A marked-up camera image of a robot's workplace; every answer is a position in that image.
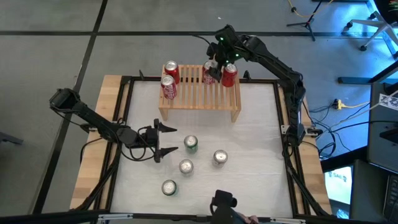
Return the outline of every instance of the table leg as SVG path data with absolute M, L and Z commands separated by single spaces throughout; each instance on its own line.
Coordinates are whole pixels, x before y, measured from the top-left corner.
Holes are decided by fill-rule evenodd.
M 240 112 L 241 111 L 231 111 L 231 121 L 232 121 L 232 123 L 235 123 L 235 121 L 238 118 Z
M 169 110 L 168 109 L 160 109 L 160 114 L 162 115 L 162 118 L 164 121 L 167 121 L 167 116 L 169 115 Z

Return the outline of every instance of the metal stand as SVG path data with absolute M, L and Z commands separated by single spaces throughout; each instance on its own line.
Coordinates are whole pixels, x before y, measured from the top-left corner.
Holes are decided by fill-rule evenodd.
M 287 26 L 287 27 L 290 27 L 290 26 L 302 26 L 302 27 L 308 29 L 308 30 L 310 31 L 312 41 L 315 41 L 315 36 L 313 35 L 312 29 L 311 29 L 311 23 L 314 21 L 314 19 L 313 19 L 314 13 L 317 12 L 319 6 L 321 6 L 322 1 L 323 1 L 323 0 L 320 0 L 320 1 L 319 1 L 317 7 L 316 7 L 315 10 L 312 12 L 311 17 L 308 19 L 307 22 L 298 22 L 298 23 L 294 23 L 294 24 L 287 24 L 286 26 Z M 292 8 L 292 12 L 295 12 L 295 11 L 296 11 L 296 7 L 293 7 L 293 8 Z
M 388 66 L 386 69 L 375 75 L 373 78 L 360 78 L 360 77 L 338 77 L 337 82 L 340 84 L 360 84 L 368 85 L 374 82 L 381 82 L 386 80 L 388 83 L 397 83 L 398 79 L 388 78 L 398 71 L 398 61 Z

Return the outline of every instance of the wooden table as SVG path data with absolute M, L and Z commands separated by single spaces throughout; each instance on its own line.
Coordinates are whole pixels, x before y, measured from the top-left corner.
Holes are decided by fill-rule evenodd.
M 122 76 L 120 75 L 106 75 L 104 77 L 97 105 L 95 108 L 95 111 L 98 114 L 110 121 L 113 118 L 121 79 Z M 284 103 L 284 95 L 281 88 L 279 89 L 279 93 L 284 123 L 287 123 L 287 112 Z M 124 89 L 123 97 L 121 100 L 121 109 L 119 110 L 120 118 L 123 116 L 124 107 L 126 105 L 126 98 L 127 88 Z M 302 123 L 305 126 L 311 125 L 311 121 L 305 112 L 302 113 Z M 96 138 L 99 138 L 99 134 L 97 132 L 90 133 L 87 141 L 91 141 Z M 315 139 L 311 137 L 304 137 L 304 141 L 316 144 Z M 70 208 L 75 208 L 79 206 L 98 183 L 101 168 L 103 166 L 105 150 L 105 140 L 100 140 L 86 146 L 85 153 L 83 155 L 83 161 L 81 162 L 79 174 L 76 181 L 75 190 L 73 192 Z M 305 185 L 307 186 L 315 200 L 322 206 L 322 208 L 326 212 L 331 213 L 329 199 L 325 187 L 325 180 L 323 178 L 323 172 L 320 165 L 317 149 L 309 144 L 302 143 L 299 147 L 299 150 L 302 161 Z M 103 191 L 104 193 L 102 195 L 102 200 L 99 205 L 100 208 L 105 208 L 105 201 L 107 199 L 107 194 L 105 192 L 107 192 L 106 189 L 108 187 L 109 182 L 108 185 L 106 185 L 104 188 L 105 190 Z M 300 190 L 297 186 L 295 186 L 295 194 L 297 198 L 298 212 L 300 214 L 304 214 L 302 197 Z

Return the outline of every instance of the coca-cola can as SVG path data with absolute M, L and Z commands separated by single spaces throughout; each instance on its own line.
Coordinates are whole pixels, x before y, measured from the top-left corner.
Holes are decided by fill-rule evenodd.
M 164 72 L 174 78 L 175 84 L 180 83 L 180 70 L 174 61 L 168 61 L 164 67 Z
M 238 74 L 238 69 L 234 64 L 228 63 L 224 67 L 223 77 L 221 78 L 221 84 L 225 87 L 231 87 L 235 84 L 235 77 Z
M 166 99 L 172 100 L 177 96 L 177 86 L 175 85 L 174 78 L 171 75 L 166 75 L 160 81 L 163 89 L 163 95 Z
M 208 60 L 207 62 L 205 62 L 203 64 L 203 67 L 201 68 L 202 70 L 202 77 L 201 80 L 202 82 L 206 83 L 206 84 L 213 84 L 215 82 L 214 78 L 209 74 L 209 69 L 210 67 L 215 68 L 216 62 L 213 60 Z

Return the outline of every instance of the wooden rack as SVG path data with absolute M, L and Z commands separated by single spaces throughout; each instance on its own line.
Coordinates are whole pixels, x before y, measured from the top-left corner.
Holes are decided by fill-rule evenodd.
M 168 100 L 163 96 L 160 87 L 159 110 L 163 120 L 167 121 L 169 110 L 228 110 L 231 121 L 235 122 L 241 112 L 241 89 L 239 75 L 235 85 L 225 87 L 215 81 L 211 85 L 201 82 L 202 65 L 179 65 L 180 83 L 177 85 L 177 96 Z M 164 65 L 162 77 L 166 76 Z

